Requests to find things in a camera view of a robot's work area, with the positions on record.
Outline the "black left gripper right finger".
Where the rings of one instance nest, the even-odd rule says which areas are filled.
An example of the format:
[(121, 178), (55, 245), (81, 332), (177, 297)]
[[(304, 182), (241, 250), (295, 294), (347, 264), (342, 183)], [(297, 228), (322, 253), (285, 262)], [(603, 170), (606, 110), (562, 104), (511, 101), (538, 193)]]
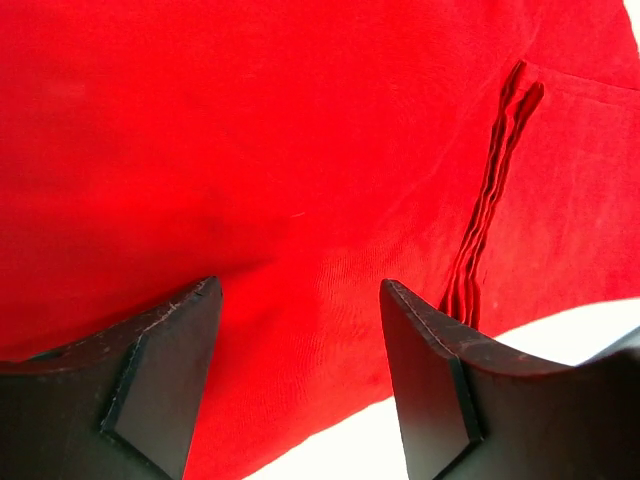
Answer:
[(412, 479), (635, 479), (639, 335), (568, 366), (502, 344), (402, 283), (381, 319)]

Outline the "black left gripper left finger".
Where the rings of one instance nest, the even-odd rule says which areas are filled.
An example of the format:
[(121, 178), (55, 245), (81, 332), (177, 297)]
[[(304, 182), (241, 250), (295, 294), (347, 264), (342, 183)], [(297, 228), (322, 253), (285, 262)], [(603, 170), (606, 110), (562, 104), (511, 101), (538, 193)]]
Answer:
[(221, 306), (210, 277), (82, 340), (3, 362), (2, 477), (182, 478)]

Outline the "red trousers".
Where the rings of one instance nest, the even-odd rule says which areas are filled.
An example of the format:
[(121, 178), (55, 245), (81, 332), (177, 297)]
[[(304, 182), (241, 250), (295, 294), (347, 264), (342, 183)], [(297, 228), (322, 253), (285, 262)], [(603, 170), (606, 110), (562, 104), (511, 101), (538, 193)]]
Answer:
[(489, 335), (639, 292), (620, 1), (5, 1), (1, 354), (217, 276), (186, 475), (389, 396), (380, 282)]

